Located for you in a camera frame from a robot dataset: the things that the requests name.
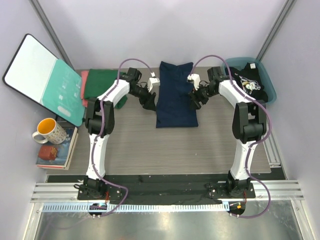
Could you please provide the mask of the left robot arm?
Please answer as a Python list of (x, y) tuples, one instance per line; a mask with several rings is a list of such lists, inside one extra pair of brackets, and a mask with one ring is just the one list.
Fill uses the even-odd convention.
[(145, 86), (139, 85), (142, 73), (136, 68), (129, 68), (124, 74), (118, 73), (114, 83), (98, 97), (90, 98), (85, 114), (85, 127), (89, 134), (89, 164), (83, 183), (78, 189), (78, 200), (100, 200), (107, 195), (105, 180), (107, 143), (115, 127), (115, 105), (127, 94), (139, 99), (146, 110), (154, 111), (156, 94), (152, 92), (160, 80), (153, 71)]

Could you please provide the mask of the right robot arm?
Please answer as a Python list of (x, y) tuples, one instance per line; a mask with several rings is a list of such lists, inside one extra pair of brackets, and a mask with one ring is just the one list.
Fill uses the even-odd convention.
[(267, 131), (267, 116), (262, 110), (265, 103), (253, 102), (231, 76), (223, 76), (217, 68), (209, 68), (207, 74), (206, 84), (201, 83), (198, 74), (191, 73), (187, 77), (187, 82), (193, 84), (193, 90), (188, 94), (191, 106), (199, 110), (210, 97), (224, 97), (234, 108), (232, 133), (236, 139), (234, 160), (226, 181), (210, 183), (209, 197), (214, 200), (239, 199), (244, 198), (246, 194), (253, 197), (250, 169), (257, 142)]

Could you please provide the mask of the navy blue t shirt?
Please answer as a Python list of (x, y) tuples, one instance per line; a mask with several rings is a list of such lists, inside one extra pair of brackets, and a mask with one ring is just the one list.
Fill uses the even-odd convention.
[(193, 128), (199, 126), (196, 110), (190, 107), (189, 93), (194, 86), (187, 82), (187, 77), (192, 68), (192, 62), (181, 65), (164, 61), (160, 63), (160, 86), (156, 105), (157, 128)]

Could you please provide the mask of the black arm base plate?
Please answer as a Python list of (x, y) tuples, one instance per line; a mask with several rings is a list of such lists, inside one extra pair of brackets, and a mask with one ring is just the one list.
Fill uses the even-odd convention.
[[(227, 180), (224, 174), (141, 174), (141, 175), (107, 175), (105, 180), (127, 187), (129, 196), (146, 194), (182, 195), (204, 191), (210, 183)], [(285, 180), (281, 168), (272, 168), (271, 173), (254, 173), (253, 177), (261, 180)], [(84, 175), (49, 175), (47, 183), (78, 183), (82, 184)]]

